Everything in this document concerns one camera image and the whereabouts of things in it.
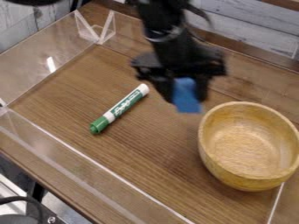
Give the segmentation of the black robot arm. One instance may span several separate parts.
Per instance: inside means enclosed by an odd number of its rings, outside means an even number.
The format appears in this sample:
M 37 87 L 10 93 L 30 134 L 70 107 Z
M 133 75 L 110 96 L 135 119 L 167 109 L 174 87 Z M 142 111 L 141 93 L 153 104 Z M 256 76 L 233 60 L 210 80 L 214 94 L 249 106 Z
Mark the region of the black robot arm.
M 226 61 L 222 50 L 194 36 L 187 25 L 186 11 L 201 17 L 209 15 L 190 0 L 133 0 L 145 28 L 145 38 L 153 51 L 138 55 L 131 62 L 137 78 L 154 84 L 167 102 L 174 102 L 178 80 L 196 82 L 191 95 L 197 102 L 209 99 L 209 86 L 214 77 L 225 76 Z

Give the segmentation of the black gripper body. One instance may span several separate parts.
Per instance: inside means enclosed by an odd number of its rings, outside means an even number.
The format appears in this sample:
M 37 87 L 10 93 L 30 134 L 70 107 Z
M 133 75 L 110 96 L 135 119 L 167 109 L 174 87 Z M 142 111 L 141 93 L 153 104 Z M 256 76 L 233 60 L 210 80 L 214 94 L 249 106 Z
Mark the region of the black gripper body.
M 218 47 L 200 43 L 189 31 L 165 42 L 151 43 L 154 50 L 138 55 L 131 66 L 139 80 L 171 73 L 175 77 L 228 74 L 225 54 Z

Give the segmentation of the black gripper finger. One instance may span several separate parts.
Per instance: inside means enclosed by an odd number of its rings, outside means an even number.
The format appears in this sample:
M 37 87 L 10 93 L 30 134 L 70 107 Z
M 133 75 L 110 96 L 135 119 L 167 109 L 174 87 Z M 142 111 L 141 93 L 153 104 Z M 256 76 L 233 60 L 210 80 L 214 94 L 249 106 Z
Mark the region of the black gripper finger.
M 205 102 L 209 99 L 210 78 L 205 75 L 198 75 L 196 78 L 196 82 L 198 100 L 200 102 Z
M 165 76 L 158 76 L 154 79 L 154 86 L 161 96 L 169 103 L 174 102 L 174 79 Z

